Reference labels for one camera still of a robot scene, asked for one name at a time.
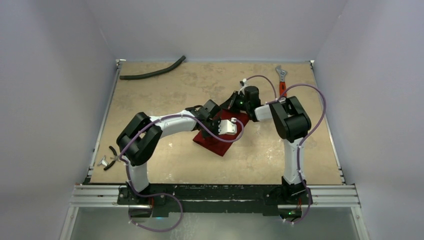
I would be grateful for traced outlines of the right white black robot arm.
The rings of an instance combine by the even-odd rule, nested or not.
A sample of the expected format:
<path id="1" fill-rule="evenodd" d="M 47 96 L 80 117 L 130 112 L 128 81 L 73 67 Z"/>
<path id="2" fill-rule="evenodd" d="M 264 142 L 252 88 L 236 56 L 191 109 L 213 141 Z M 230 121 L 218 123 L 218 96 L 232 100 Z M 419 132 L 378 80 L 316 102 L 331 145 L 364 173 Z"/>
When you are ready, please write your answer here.
<path id="1" fill-rule="evenodd" d="M 220 107 L 232 113 L 245 112 L 249 120 L 262 122 L 272 120 L 278 136 L 284 144 L 284 174 L 280 196 L 288 204 L 294 203 L 306 191 L 301 143 L 312 127 L 311 120 L 297 97 L 287 97 L 284 90 L 280 97 L 270 103 L 261 104 L 259 89 L 246 86 L 234 91 Z"/>

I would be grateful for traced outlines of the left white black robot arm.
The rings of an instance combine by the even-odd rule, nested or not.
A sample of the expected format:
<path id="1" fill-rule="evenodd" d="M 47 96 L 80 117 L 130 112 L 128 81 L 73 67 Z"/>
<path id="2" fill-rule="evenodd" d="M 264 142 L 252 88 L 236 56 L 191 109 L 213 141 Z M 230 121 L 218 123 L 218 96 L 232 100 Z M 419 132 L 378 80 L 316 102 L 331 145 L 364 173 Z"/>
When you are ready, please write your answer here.
<path id="1" fill-rule="evenodd" d="M 150 185 L 147 162 L 160 139 L 182 132 L 205 131 L 218 134 L 217 117 L 221 108 L 211 99 L 204 105 L 162 116 L 137 113 L 116 139 L 119 159 L 125 162 L 128 184 L 132 186 L 129 197 L 138 205 L 149 199 Z"/>

